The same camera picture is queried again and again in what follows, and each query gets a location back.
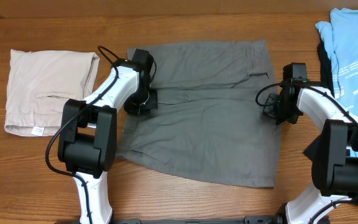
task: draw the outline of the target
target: blue garment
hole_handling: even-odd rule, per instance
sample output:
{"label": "blue garment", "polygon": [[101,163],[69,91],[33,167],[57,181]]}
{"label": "blue garment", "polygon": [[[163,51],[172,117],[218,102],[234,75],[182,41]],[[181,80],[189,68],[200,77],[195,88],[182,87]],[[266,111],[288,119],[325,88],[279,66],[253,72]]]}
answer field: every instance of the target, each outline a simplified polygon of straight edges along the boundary
{"label": "blue garment", "polygon": [[331,60],[335,99],[358,116],[358,10],[333,9],[316,24]]}

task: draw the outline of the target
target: folded white fabric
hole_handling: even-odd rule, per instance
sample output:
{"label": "folded white fabric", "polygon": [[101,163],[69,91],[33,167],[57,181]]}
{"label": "folded white fabric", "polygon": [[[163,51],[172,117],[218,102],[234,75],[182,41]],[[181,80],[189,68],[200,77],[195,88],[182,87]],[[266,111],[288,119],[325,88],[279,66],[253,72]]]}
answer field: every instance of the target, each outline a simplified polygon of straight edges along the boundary
{"label": "folded white fabric", "polygon": [[99,60],[95,53],[11,50],[5,131],[19,136],[54,135],[66,101],[92,93]]}

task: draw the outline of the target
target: light blue cloth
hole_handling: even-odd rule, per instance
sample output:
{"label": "light blue cloth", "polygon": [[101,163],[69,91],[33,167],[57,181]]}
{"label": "light blue cloth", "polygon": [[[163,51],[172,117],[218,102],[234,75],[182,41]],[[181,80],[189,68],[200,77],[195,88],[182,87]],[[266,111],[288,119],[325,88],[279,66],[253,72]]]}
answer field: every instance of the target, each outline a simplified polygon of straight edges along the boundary
{"label": "light blue cloth", "polygon": [[331,60],[335,99],[358,116],[358,10],[333,9],[316,24]]}

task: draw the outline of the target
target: clothing tag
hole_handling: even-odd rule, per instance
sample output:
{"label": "clothing tag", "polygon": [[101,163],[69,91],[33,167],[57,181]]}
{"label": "clothing tag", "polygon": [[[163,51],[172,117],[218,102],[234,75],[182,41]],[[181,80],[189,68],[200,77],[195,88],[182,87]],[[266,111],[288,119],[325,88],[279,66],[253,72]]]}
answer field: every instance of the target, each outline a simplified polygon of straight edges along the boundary
{"label": "clothing tag", "polygon": [[36,136],[42,136],[44,133],[45,127],[34,127],[32,128],[31,134]]}

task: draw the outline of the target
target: gray cloth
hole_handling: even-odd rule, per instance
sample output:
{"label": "gray cloth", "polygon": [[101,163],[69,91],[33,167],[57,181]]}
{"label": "gray cloth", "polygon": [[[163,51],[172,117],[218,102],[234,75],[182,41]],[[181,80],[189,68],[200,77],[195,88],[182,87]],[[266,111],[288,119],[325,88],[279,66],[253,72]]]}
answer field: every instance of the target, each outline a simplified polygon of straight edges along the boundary
{"label": "gray cloth", "polygon": [[274,187],[281,127],[255,103],[257,92],[275,82],[265,41],[140,49],[157,63],[158,109],[127,116],[117,155],[188,179]]}

